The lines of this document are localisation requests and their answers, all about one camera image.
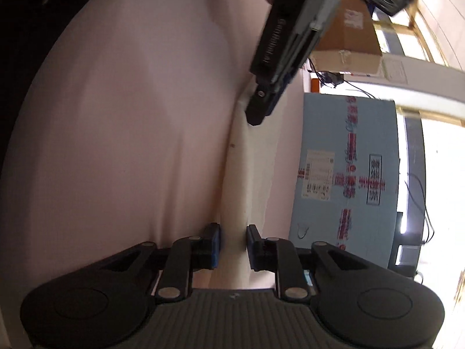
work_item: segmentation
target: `pink tablecloth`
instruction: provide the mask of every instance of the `pink tablecloth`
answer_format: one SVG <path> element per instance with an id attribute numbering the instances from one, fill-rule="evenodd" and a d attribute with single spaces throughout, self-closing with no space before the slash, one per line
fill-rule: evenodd
<path id="1" fill-rule="evenodd" d="M 23 294 L 218 211 L 265 0 L 91 0 L 37 74 L 1 178 L 0 272 Z M 263 233 L 287 237 L 302 86 L 288 90 Z"/>

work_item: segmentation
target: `silver screw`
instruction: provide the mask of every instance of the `silver screw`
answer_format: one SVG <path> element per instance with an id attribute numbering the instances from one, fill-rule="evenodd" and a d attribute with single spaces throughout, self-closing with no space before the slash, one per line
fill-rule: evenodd
<path id="1" fill-rule="evenodd" d="M 284 291 L 286 296 L 291 299 L 304 299 L 308 296 L 308 291 L 300 287 L 291 287 Z"/>
<path id="2" fill-rule="evenodd" d="M 161 296 L 163 299 L 174 299 L 180 295 L 181 291 L 175 287 L 164 287 L 158 290 L 158 296 Z"/>

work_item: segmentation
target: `ribbed black surface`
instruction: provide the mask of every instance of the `ribbed black surface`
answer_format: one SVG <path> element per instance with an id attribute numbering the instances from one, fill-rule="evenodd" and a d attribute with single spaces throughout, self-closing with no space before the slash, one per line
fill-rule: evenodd
<path id="1" fill-rule="evenodd" d="M 159 306 L 139 333 L 115 348 L 330 347 L 312 331 L 315 324 L 308 307 L 282 302 L 271 290 L 195 290 L 183 302 Z"/>

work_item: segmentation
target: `cardboard box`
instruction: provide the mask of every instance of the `cardboard box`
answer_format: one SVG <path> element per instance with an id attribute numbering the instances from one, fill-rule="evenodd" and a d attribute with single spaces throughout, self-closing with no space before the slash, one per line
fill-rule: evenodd
<path id="1" fill-rule="evenodd" d="M 373 74 L 382 52 L 363 0 L 342 0 L 334 20 L 310 54 L 317 71 Z"/>
<path id="2" fill-rule="evenodd" d="M 386 268 L 398 173 L 393 101 L 306 93 L 289 240 L 326 241 Z"/>

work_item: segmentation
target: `beige cloth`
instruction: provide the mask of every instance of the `beige cloth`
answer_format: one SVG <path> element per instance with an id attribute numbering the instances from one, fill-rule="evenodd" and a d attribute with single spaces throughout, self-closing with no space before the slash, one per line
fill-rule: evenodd
<path id="1" fill-rule="evenodd" d="M 233 112 L 268 9 L 264 0 L 90 0 L 41 66 L 10 140 L 0 181 L 2 284 L 22 296 L 142 241 L 169 246 L 216 220 Z M 270 141 L 248 141 L 250 155 L 270 155 L 239 167 L 247 196 L 262 203 L 246 199 L 250 214 L 232 212 L 241 218 L 232 237 L 245 222 L 264 221 L 264 236 L 287 236 L 301 80 L 287 94 L 281 128 L 266 122 L 256 131 Z M 248 184 L 251 177 L 260 181 Z M 234 223 L 228 209 L 225 224 Z"/>

